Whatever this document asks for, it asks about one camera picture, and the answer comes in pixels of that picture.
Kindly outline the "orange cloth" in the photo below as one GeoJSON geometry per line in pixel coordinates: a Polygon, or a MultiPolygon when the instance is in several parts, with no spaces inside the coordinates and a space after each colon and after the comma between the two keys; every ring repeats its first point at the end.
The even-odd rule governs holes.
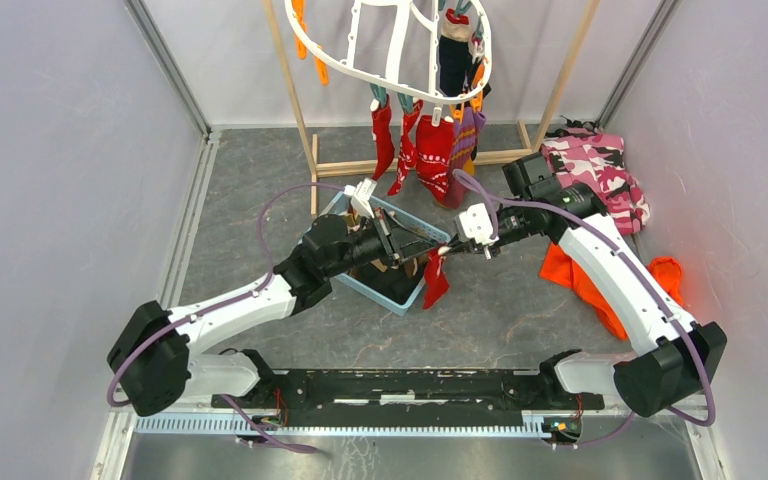
{"type": "MultiPolygon", "coordinates": [[[[680,306],[685,305],[681,294],[683,270],[676,259],[669,256],[655,257],[647,270],[673,300],[680,306]]],[[[539,277],[570,289],[595,310],[598,320],[609,333],[621,341],[629,339],[618,316],[593,281],[558,245],[549,244],[539,277]]]]}

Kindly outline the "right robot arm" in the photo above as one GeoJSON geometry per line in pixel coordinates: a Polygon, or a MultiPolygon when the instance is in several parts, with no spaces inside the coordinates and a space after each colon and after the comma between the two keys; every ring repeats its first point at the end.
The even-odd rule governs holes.
{"type": "Polygon", "coordinates": [[[458,214],[450,252],[492,258],[508,244],[546,236],[584,271],[632,348],[623,355],[561,355],[537,382],[540,400],[562,408],[578,393],[616,396],[640,417],[667,410],[699,426],[713,425],[711,380],[727,344],[723,329],[715,322],[700,324],[658,284],[590,186],[562,186],[540,155],[515,160],[503,173],[509,198],[488,193],[473,176],[455,170],[455,179],[482,201],[458,214]]]}

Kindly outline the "red white patterned sock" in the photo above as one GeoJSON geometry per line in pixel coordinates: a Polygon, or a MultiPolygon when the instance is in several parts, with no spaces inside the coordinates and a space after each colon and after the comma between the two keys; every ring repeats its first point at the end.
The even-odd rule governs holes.
{"type": "Polygon", "coordinates": [[[441,120],[434,125],[430,115],[419,118],[416,171],[421,183],[437,201],[442,201],[449,190],[448,168],[454,138],[452,122],[441,120]]]}

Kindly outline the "teal clothespin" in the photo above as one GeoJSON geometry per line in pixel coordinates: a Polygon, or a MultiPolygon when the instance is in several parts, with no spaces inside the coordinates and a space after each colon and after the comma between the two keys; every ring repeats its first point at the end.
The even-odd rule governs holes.
{"type": "Polygon", "coordinates": [[[388,105],[389,95],[385,87],[371,83],[370,90],[373,94],[373,98],[375,102],[377,103],[377,107],[372,106],[373,110],[375,110],[376,108],[384,108],[388,105]]]}
{"type": "Polygon", "coordinates": [[[414,111],[415,102],[411,95],[398,92],[397,98],[399,105],[405,114],[411,114],[414,111]]]}

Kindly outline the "white round sock hanger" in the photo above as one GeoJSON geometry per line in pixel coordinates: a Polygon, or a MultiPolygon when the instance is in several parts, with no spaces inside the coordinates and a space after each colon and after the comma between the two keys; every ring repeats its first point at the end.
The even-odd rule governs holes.
{"type": "MultiPolygon", "coordinates": [[[[325,4],[324,11],[320,13],[317,13],[314,10],[316,5],[315,2],[303,2],[305,3],[303,25],[310,38],[319,44],[333,58],[342,59],[347,53],[347,33],[350,26],[349,8],[355,1],[328,1],[325,4]]],[[[435,1],[414,2],[427,13],[431,8],[432,3],[435,1]]],[[[454,8],[456,10],[459,2],[466,1],[443,2],[445,3],[445,16],[445,13],[449,8],[454,8]]],[[[470,18],[472,35],[467,41],[473,44],[470,51],[473,56],[481,56],[477,51],[479,45],[476,36],[476,28],[479,26],[477,14],[474,9],[469,9],[469,11],[461,13],[468,15],[470,18]]],[[[360,34],[357,41],[356,68],[373,74],[384,74],[388,43],[392,32],[394,18],[395,10],[392,8],[371,8],[363,10],[360,19],[360,34]]],[[[333,77],[339,76],[352,79],[370,87],[370,84],[368,83],[348,77],[334,70],[328,73],[328,77],[325,80],[321,80],[317,73],[317,65],[314,63],[314,58],[296,45],[293,32],[292,36],[295,56],[300,60],[308,60],[312,62],[315,71],[315,80],[320,85],[327,86],[331,83],[333,77]]],[[[411,23],[408,27],[401,61],[400,81],[402,83],[406,83],[419,89],[423,89],[427,86],[428,42],[429,32],[419,26],[419,24],[415,22],[411,23]]],[[[470,89],[476,86],[476,77],[470,89]]]]}

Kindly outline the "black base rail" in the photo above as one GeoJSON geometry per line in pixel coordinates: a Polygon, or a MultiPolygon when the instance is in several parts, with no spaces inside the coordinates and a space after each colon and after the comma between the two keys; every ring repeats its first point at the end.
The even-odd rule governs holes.
{"type": "Polygon", "coordinates": [[[525,411],[605,406],[546,372],[515,369],[290,369],[232,401],[249,415],[278,412],[289,427],[513,427],[525,411]]]}

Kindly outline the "pink camouflage cloth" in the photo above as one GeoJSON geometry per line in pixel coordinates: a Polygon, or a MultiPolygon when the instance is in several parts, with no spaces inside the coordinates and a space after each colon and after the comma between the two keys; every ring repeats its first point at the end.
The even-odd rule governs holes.
{"type": "Polygon", "coordinates": [[[626,169],[622,137],[583,128],[562,129],[544,139],[541,154],[563,187],[589,186],[621,234],[636,234],[648,223],[650,206],[626,169]]]}

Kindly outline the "white clothespin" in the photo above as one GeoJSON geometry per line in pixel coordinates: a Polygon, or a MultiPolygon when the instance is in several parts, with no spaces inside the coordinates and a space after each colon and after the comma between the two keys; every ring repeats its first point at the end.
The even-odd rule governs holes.
{"type": "Polygon", "coordinates": [[[443,117],[443,109],[441,105],[435,105],[431,114],[431,125],[433,127],[439,127],[443,117]]]}

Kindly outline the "tan sock in basket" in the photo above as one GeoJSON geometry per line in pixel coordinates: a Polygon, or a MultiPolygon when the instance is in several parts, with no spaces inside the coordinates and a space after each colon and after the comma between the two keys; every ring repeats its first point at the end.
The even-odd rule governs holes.
{"type": "MultiPolygon", "coordinates": [[[[353,209],[349,208],[343,214],[344,220],[349,226],[351,232],[358,231],[361,226],[361,216],[353,209]]],[[[405,264],[399,266],[387,266],[381,260],[374,260],[366,265],[353,267],[348,275],[352,278],[360,280],[363,274],[371,274],[373,277],[377,277],[379,274],[385,274],[395,272],[397,270],[402,271],[408,278],[416,276],[420,270],[420,266],[427,261],[425,254],[419,257],[409,260],[405,264]]]]}

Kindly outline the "red santa pattern sock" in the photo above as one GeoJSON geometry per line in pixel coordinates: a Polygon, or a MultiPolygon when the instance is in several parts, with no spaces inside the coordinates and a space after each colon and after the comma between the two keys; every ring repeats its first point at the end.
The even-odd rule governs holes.
{"type": "Polygon", "coordinates": [[[448,246],[440,246],[428,254],[428,261],[423,273],[426,292],[423,299],[423,309],[432,308],[449,290],[450,284],[444,272],[443,265],[448,246]]]}

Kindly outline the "black hanging sock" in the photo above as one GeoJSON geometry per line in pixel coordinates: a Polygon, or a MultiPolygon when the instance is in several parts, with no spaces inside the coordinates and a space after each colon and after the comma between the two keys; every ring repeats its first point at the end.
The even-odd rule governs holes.
{"type": "Polygon", "coordinates": [[[447,97],[468,92],[478,71],[480,56],[473,56],[472,43],[440,36],[438,46],[439,90],[447,97]]]}

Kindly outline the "beige red cuffed sock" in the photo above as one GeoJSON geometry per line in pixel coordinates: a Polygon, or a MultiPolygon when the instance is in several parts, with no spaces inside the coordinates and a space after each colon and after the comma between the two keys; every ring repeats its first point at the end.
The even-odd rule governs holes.
{"type": "Polygon", "coordinates": [[[461,43],[466,43],[470,39],[472,29],[468,15],[458,13],[454,8],[449,8],[442,21],[441,35],[444,38],[461,43]]]}

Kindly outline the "purple striped hanging sock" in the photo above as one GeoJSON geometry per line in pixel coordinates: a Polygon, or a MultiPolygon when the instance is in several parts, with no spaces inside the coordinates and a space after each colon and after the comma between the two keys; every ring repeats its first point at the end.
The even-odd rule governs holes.
{"type": "Polygon", "coordinates": [[[455,139],[447,169],[448,188],[443,199],[439,201],[449,209],[459,208],[466,194],[465,187],[455,179],[454,171],[466,171],[466,166],[471,164],[479,135],[486,122],[484,113],[474,110],[471,106],[464,107],[461,112],[461,119],[455,123],[455,139]]]}

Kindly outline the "red sock in basket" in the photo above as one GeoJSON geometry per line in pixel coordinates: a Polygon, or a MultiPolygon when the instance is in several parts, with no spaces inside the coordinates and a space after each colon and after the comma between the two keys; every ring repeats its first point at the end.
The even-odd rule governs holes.
{"type": "Polygon", "coordinates": [[[395,157],[395,148],[390,131],[392,109],[389,98],[386,98],[384,102],[373,99],[370,103],[370,113],[372,119],[371,133],[376,150],[376,164],[371,178],[378,181],[389,169],[395,157]]]}

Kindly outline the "light blue laundry basket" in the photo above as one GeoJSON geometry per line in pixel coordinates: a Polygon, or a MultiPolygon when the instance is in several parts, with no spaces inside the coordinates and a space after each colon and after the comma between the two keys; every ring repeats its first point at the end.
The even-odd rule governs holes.
{"type": "MultiPolygon", "coordinates": [[[[419,233],[431,237],[438,243],[448,243],[452,236],[444,230],[435,227],[431,223],[395,206],[387,201],[372,197],[370,199],[372,206],[378,206],[395,214],[395,219],[407,226],[409,229],[417,230],[419,233]]],[[[343,194],[337,193],[324,207],[322,214],[342,214],[345,213],[350,205],[350,200],[343,194]]],[[[426,285],[423,273],[417,273],[412,280],[408,282],[408,290],[405,293],[383,293],[376,290],[371,281],[360,280],[348,273],[343,273],[334,277],[334,280],[348,286],[360,295],[372,300],[382,307],[390,310],[396,315],[404,316],[415,300],[423,292],[426,285]]]]}

